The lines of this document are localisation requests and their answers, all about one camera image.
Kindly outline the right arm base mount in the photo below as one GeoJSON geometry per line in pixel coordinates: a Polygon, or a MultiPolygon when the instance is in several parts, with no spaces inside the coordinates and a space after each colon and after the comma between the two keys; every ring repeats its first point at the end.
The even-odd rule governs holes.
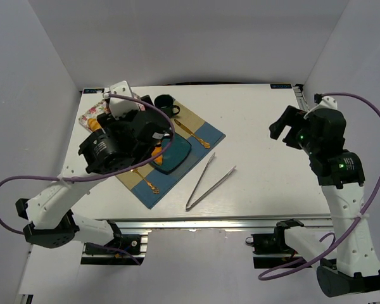
{"type": "Polygon", "coordinates": [[[255,269],[271,269],[287,263],[288,268],[297,268],[306,261],[289,247],[284,238],[284,231],[294,227],[304,227],[296,219],[283,220],[276,223],[271,233],[256,233],[245,239],[247,246],[253,248],[253,266],[255,269]]]}

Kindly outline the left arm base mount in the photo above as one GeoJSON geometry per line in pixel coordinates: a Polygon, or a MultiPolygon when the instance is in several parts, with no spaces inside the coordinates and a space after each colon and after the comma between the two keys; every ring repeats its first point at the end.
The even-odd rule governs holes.
{"type": "Polygon", "coordinates": [[[81,264],[86,265],[135,265],[140,266],[144,260],[141,255],[142,236],[124,234],[118,225],[110,222],[114,239],[107,244],[84,245],[81,264]]]}

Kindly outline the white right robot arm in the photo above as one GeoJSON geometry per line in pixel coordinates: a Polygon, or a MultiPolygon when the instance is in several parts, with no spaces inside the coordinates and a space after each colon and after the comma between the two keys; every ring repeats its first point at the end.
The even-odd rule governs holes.
{"type": "Polygon", "coordinates": [[[322,292],[330,297],[380,291],[380,261],[374,249],[364,196],[365,174],[357,154],[345,149],[346,120],[335,93],[316,94],[315,106],[288,106],[269,130],[272,139],[303,150],[326,198],[335,242],[325,246],[299,220],[276,224],[272,243],[292,250],[312,267],[322,292]]]}

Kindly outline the metal tongs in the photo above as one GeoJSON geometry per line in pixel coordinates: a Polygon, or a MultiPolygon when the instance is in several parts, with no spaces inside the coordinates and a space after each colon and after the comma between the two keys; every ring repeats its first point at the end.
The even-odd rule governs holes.
{"type": "Polygon", "coordinates": [[[216,154],[213,153],[206,161],[205,166],[187,198],[184,207],[186,212],[193,210],[198,204],[216,191],[225,181],[229,180],[236,172],[237,166],[234,165],[226,171],[221,170],[217,175],[214,175],[213,169],[216,167],[216,158],[216,154]]]}

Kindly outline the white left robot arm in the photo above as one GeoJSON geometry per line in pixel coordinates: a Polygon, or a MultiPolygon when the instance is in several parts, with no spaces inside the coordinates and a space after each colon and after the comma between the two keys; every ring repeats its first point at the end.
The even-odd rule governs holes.
{"type": "Polygon", "coordinates": [[[44,248],[70,241],[120,247],[123,237],[114,222],[83,217],[72,207],[104,179],[152,162],[156,144],[173,137],[174,127],[164,112],[135,98],[126,81],[110,86],[103,99],[109,112],[100,114],[100,128],[80,144],[77,159],[37,196],[16,202],[28,220],[26,242],[44,248]]]}

